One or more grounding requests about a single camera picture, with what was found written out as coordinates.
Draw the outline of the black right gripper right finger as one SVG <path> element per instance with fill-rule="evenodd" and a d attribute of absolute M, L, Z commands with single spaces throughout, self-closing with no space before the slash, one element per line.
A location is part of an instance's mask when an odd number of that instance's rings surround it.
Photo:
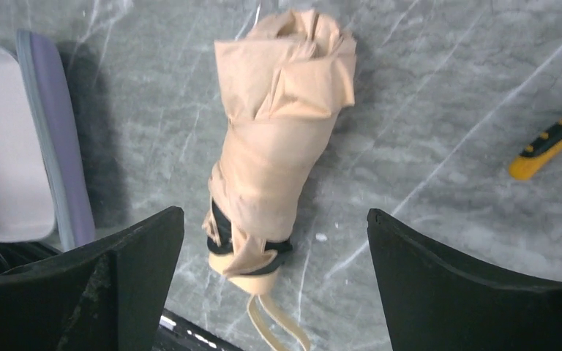
<path fill-rule="evenodd" d="M 562 282 L 476 259 L 377 208 L 367 223 L 394 350 L 562 350 Z"/>

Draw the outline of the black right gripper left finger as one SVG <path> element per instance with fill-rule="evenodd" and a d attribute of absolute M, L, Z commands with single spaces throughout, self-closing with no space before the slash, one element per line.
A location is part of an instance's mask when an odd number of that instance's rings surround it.
<path fill-rule="evenodd" d="M 183 239 L 171 206 L 67 252 L 0 244 L 0 350 L 150 350 Z"/>

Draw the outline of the beige umbrella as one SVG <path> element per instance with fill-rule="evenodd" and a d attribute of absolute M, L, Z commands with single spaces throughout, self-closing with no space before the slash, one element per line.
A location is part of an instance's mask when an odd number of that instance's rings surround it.
<path fill-rule="evenodd" d="M 208 180 L 209 266 L 249 295 L 247 314 L 273 350 L 284 344 L 267 319 L 309 350 L 270 293 L 293 249 L 308 175 L 355 102 L 356 40 L 329 15 L 288 10 L 244 38 L 215 42 L 214 53 L 228 130 Z"/>

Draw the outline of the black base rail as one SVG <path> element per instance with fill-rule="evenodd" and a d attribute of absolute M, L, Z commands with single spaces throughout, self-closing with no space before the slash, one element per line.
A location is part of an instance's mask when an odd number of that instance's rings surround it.
<path fill-rule="evenodd" d="M 179 315 L 163 309 L 152 351 L 242 351 Z"/>

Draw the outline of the yellow handled pliers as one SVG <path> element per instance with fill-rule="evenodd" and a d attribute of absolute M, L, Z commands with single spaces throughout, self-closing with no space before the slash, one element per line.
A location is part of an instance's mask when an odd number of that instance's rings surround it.
<path fill-rule="evenodd" d="M 562 151 L 562 116 L 529 143 L 509 165 L 509 175 L 527 181 Z"/>

